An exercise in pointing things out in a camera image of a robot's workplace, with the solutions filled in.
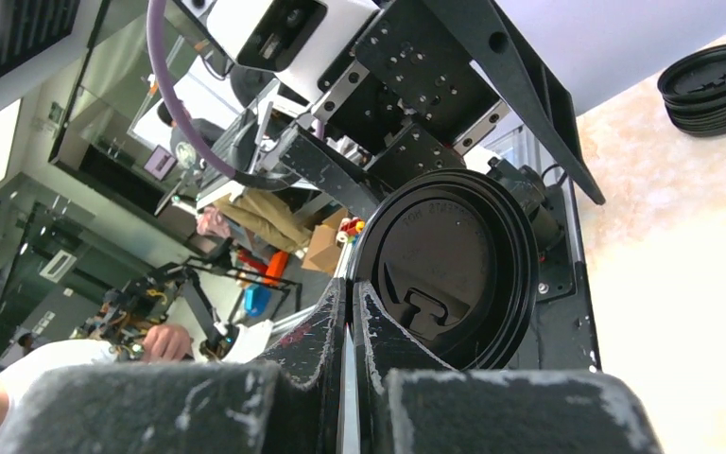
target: stack of black lids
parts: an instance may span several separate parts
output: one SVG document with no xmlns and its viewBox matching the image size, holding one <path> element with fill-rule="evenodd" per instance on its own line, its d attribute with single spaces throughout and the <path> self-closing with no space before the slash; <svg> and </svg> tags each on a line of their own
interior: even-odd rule
<svg viewBox="0 0 726 454">
<path fill-rule="evenodd" d="M 726 134 L 726 44 L 669 66 L 658 91 L 679 130 L 696 137 Z"/>
</svg>

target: computer monitor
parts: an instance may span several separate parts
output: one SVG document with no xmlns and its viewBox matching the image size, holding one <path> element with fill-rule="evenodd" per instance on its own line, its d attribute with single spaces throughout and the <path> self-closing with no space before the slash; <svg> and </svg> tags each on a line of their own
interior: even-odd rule
<svg viewBox="0 0 726 454">
<path fill-rule="evenodd" d="M 168 173 L 177 163 L 177 158 L 174 157 L 167 149 L 157 146 L 154 151 L 151 152 L 151 156 L 143 166 L 143 169 L 150 173 L 157 180 L 163 180 L 168 176 Z"/>
</svg>

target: white shirt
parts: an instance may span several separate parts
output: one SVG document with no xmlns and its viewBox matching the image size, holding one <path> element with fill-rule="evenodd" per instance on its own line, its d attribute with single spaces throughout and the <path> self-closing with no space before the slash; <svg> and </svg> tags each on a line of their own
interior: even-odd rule
<svg viewBox="0 0 726 454">
<path fill-rule="evenodd" d="M 26 391 L 47 371 L 68 366 L 115 362 L 117 354 L 105 340 L 63 340 L 44 345 L 15 361 L 0 373 L 0 381 L 9 396 L 7 416 L 0 427 L 0 440 L 6 438 L 4 428 L 14 418 Z"/>
</svg>

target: countertop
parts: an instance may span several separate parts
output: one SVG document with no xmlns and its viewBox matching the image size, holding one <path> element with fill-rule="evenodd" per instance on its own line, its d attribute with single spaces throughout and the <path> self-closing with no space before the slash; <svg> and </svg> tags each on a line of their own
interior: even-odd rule
<svg viewBox="0 0 726 454">
<path fill-rule="evenodd" d="M 665 452 L 726 453 L 726 135 L 677 131 L 658 76 L 579 119 L 608 200 L 578 193 L 600 354 Z"/>
</svg>

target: cardboard box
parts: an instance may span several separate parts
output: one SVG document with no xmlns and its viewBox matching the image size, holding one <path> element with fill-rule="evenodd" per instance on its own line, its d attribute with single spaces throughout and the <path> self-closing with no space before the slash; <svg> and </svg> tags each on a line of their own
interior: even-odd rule
<svg viewBox="0 0 726 454">
<path fill-rule="evenodd" d="M 340 247 L 336 243 L 337 227 L 320 225 L 313 231 L 310 246 L 302 260 L 302 268 L 335 274 L 340 259 Z"/>
<path fill-rule="evenodd" d="M 349 211 L 347 211 L 345 208 L 341 208 L 334 215 L 324 220 L 324 222 L 321 223 L 321 225 L 326 225 L 327 227 L 330 227 L 332 229 L 335 229 L 337 232 L 338 227 L 340 227 L 341 221 L 344 220 L 344 218 L 350 218 Z"/>
</svg>

